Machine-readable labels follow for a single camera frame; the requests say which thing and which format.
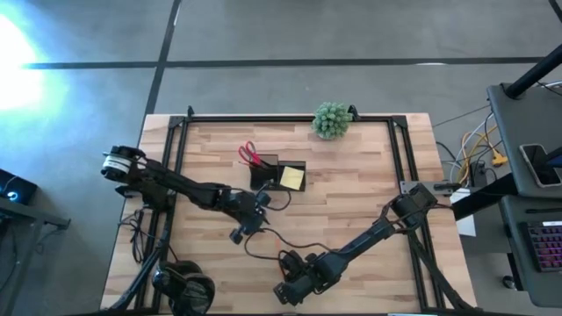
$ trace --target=butcher block tabletop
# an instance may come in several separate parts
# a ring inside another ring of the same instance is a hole
[[[420,181],[443,180],[429,115],[400,115],[407,117]],[[162,159],[169,117],[147,116],[139,148],[148,158]],[[400,129],[396,131],[408,179]],[[176,135],[171,168],[175,165],[179,133]],[[294,244],[321,242],[330,248],[341,248],[370,227],[381,207],[399,194],[388,127],[383,122],[353,122],[339,140],[320,139],[307,122],[191,122],[182,175],[197,182],[225,183],[249,190],[249,169],[239,163],[237,152],[247,140],[254,142],[260,154],[306,162],[306,190],[293,192],[284,211],[267,213],[270,227]],[[273,198],[271,206],[285,204],[286,192],[269,193]],[[440,202],[447,201],[441,197]],[[139,198],[127,199],[123,218],[140,207]],[[389,218],[396,219],[392,212]],[[437,265],[461,297],[476,305],[452,211],[432,210],[428,219]],[[143,220],[146,230],[149,221],[150,211]],[[283,280],[278,263],[246,255],[243,243],[235,245],[228,238],[236,227],[238,223],[227,215],[201,210],[187,197],[178,196],[170,244],[180,260],[196,262],[215,282],[216,295],[209,313],[419,312],[410,251],[403,235],[381,241],[351,262],[338,284],[292,306],[281,305],[272,290]],[[117,301],[141,267],[132,257],[132,233],[130,227],[119,229],[102,307]],[[281,249],[291,250],[273,233],[257,233],[249,242],[249,251],[258,255],[277,256]],[[303,257],[322,252],[321,248],[295,250]],[[432,305],[433,291],[426,270],[423,277]],[[152,290],[149,286],[146,306],[150,305]],[[166,297],[162,297],[161,312],[169,312]]]

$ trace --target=scissors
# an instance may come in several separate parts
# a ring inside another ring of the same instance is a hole
[[[260,168],[268,167],[256,153],[256,146],[251,141],[247,141],[246,145],[238,147],[238,154],[249,166]]]

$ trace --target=computer keyboard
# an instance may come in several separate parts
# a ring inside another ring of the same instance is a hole
[[[562,221],[523,223],[539,272],[562,271]]]

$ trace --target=yellow sticky note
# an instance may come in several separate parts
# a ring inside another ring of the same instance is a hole
[[[291,167],[285,167],[283,169],[283,175],[281,176],[281,181],[279,182],[285,188],[300,189],[300,184],[302,183],[302,178],[305,176],[305,171],[298,170]]]

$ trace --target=succulent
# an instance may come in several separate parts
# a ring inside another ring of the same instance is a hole
[[[312,128],[324,140],[342,137],[352,118],[345,105],[332,102],[324,102],[314,116]]]

